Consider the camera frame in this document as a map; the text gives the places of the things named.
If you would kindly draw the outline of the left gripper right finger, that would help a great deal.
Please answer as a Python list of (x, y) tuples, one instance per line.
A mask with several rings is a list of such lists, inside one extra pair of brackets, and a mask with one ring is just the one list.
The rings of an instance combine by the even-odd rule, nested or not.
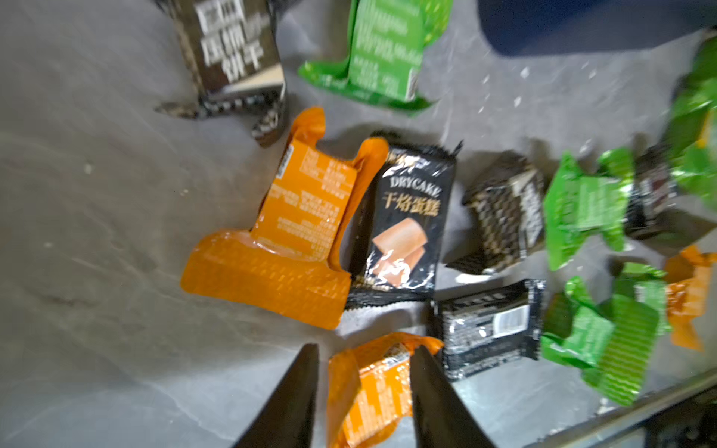
[(411, 356), (410, 382), (417, 447), (495, 447), (423, 345)]

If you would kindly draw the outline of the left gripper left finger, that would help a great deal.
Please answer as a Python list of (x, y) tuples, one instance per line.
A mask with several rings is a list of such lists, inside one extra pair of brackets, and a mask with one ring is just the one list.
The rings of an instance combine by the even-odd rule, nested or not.
[(310, 447), (318, 386), (319, 346), (307, 343), (233, 447)]

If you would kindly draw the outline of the black packet with barcode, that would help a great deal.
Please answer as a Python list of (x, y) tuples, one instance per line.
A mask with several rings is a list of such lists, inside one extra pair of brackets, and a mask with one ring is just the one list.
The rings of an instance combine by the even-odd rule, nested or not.
[(431, 335), (444, 343), (440, 366), (451, 383), (502, 364), (538, 360), (546, 282), (505, 287), (431, 303)]

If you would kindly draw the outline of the orange cookie packet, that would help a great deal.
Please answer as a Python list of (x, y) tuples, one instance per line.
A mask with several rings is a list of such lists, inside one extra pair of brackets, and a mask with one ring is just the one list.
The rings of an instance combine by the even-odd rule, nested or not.
[(181, 277), (184, 291), (338, 327), (351, 286), (341, 244), (389, 145), (371, 137), (354, 159), (336, 159), (317, 149), (325, 131), (323, 108), (295, 119), (254, 226), (205, 237)]

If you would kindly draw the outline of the green packet front row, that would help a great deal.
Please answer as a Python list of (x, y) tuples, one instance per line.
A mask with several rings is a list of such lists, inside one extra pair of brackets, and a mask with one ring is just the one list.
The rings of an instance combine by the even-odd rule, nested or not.
[(550, 304), (543, 322), (541, 354), (559, 365), (594, 369), (613, 332), (614, 323), (599, 311), (584, 280), (575, 276)]

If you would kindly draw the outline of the black cookie packet with picture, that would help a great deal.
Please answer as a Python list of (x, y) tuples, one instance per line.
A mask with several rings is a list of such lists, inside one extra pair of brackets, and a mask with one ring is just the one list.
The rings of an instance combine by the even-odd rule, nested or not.
[(348, 310), (432, 297), (463, 148), (410, 143), (390, 131), (374, 135), (389, 153), (355, 216)]

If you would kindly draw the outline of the green cookie packet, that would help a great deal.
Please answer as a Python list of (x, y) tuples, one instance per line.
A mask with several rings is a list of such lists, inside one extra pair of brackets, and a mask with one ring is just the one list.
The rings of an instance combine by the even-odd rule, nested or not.
[(567, 265), (588, 237), (599, 234), (608, 248), (625, 249), (625, 222), (634, 190), (635, 164), (627, 147), (604, 152), (599, 169), (588, 174), (564, 152), (543, 201), (548, 265)]
[(424, 52), (446, 31), (451, 1), (353, 1), (347, 56), (341, 62), (306, 62), (309, 84), (372, 106), (418, 113), (432, 102), (418, 93)]

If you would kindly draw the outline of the green packet cluster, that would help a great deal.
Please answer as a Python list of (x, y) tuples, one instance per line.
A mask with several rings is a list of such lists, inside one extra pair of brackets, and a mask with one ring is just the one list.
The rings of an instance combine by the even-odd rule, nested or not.
[(704, 40), (682, 78), (665, 136), (679, 187), (716, 208), (716, 37)]

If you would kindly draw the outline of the dark blue storage box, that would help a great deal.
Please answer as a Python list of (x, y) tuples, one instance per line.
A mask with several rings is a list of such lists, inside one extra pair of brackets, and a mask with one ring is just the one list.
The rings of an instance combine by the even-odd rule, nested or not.
[(660, 46), (716, 24), (714, 1), (479, 1), (485, 39), (507, 57)]

